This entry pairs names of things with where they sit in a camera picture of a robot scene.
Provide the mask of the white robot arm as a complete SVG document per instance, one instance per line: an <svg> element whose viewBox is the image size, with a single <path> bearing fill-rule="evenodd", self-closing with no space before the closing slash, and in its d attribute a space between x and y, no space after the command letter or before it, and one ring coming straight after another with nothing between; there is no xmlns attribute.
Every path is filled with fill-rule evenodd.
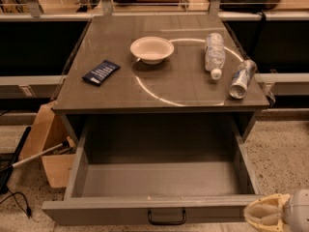
<svg viewBox="0 0 309 232"><path fill-rule="evenodd" d="M309 232L309 189L294 194L275 193L253 201L243 211L258 232Z"/></svg>

